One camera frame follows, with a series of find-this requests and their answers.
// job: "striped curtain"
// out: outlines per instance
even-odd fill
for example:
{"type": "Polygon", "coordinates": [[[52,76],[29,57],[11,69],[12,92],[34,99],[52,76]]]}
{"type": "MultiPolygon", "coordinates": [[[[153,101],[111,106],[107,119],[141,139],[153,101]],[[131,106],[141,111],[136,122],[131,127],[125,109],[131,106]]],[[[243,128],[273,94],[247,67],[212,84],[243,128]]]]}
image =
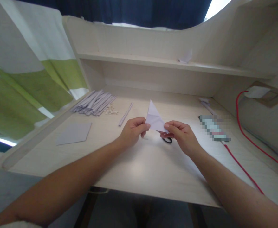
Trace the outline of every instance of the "striped curtain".
{"type": "Polygon", "coordinates": [[[18,142],[88,92],[52,8],[0,0],[0,138],[18,142]]]}

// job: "blue curtain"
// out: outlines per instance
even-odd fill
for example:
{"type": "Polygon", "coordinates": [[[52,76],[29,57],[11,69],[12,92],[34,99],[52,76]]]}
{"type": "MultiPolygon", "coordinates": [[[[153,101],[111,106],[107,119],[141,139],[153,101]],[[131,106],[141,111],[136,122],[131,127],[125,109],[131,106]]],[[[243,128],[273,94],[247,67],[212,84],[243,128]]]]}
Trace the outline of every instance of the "blue curtain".
{"type": "Polygon", "coordinates": [[[212,0],[22,0],[58,9],[62,15],[106,24],[187,29],[203,22],[212,0]]]}

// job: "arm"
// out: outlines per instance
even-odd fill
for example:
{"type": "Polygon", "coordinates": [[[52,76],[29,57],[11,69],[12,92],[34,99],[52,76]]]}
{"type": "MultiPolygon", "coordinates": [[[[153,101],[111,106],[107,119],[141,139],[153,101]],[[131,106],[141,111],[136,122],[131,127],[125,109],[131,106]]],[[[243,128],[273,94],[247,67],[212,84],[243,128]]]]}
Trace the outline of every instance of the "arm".
{"type": "Polygon", "coordinates": [[[190,126],[178,121],[165,124],[169,133],[162,138],[175,138],[196,164],[223,207],[243,227],[278,227],[278,205],[247,185],[231,171],[206,153],[190,126]]]}
{"type": "Polygon", "coordinates": [[[112,143],[46,176],[0,213],[0,226],[28,221],[47,226],[71,207],[110,167],[115,158],[144,137],[144,117],[127,121],[112,143]]]}

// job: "power outlet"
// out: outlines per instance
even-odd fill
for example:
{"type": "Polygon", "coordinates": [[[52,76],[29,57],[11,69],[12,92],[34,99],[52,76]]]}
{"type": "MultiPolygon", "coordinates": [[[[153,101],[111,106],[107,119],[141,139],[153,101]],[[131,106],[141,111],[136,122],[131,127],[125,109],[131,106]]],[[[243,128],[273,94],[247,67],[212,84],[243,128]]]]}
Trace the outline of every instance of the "power outlet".
{"type": "Polygon", "coordinates": [[[278,89],[272,86],[269,86],[265,83],[255,81],[253,84],[250,86],[261,86],[261,87],[266,87],[271,89],[269,92],[267,92],[262,98],[260,99],[255,99],[257,102],[272,108],[273,106],[278,104],[278,89]]]}

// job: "red cable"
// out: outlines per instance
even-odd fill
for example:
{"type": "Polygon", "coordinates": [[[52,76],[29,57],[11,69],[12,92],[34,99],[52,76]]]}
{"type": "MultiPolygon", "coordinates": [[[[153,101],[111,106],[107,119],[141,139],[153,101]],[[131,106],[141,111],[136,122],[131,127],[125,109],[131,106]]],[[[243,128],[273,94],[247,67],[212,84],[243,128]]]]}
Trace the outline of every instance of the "red cable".
{"type": "Polygon", "coordinates": [[[256,146],[259,150],[261,150],[265,155],[267,155],[269,158],[271,158],[273,161],[275,161],[278,164],[278,161],[273,158],[271,155],[267,154],[267,152],[265,152],[263,149],[261,149],[259,146],[257,146],[248,136],[245,135],[245,133],[243,132],[241,125],[240,125],[240,120],[239,120],[239,110],[238,110],[238,99],[240,97],[241,94],[248,92],[248,91],[242,91],[241,93],[238,94],[237,98],[236,98],[236,114],[237,114],[237,122],[238,122],[238,126],[240,128],[241,133],[254,145],[256,146]]]}
{"type": "Polygon", "coordinates": [[[237,161],[237,159],[234,157],[234,155],[232,154],[232,152],[230,151],[230,149],[228,148],[227,145],[224,144],[224,146],[226,147],[226,149],[228,150],[228,152],[230,153],[230,155],[232,156],[232,158],[234,158],[234,160],[237,162],[237,164],[240,166],[240,168],[246,173],[246,175],[250,178],[250,180],[255,184],[255,186],[258,188],[258,190],[264,195],[263,191],[260,189],[260,187],[258,186],[258,184],[255,182],[255,180],[250,176],[250,174],[248,174],[248,172],[244,169],[244,167],[237,161]]]}

